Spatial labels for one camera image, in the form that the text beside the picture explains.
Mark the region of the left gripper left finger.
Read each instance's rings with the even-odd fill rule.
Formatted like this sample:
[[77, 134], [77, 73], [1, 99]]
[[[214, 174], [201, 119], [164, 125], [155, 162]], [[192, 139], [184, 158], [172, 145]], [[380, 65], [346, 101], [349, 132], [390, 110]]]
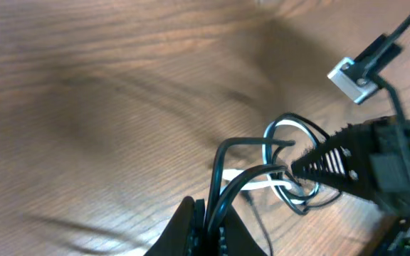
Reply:
[[144, 256], [202, 255], [205, 202], [183, 198], [157, 241]]

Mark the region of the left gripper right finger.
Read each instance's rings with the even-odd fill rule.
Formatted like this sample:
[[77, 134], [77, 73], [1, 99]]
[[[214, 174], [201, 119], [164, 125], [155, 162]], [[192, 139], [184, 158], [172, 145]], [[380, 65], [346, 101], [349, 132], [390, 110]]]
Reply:
[[266, 256], [233, 207], [219, 228], [219, 256]]

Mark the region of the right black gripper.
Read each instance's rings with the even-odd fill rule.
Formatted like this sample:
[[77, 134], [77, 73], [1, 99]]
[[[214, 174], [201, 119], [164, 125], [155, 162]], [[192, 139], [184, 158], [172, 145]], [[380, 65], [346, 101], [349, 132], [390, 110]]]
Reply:
[[[406, 122], [410, 153], [410, 120]], [[410, 181], [394, 117], [348, 125], [291, 164], [294, 176], [366, 201], [391, 215], [410, 216]]]

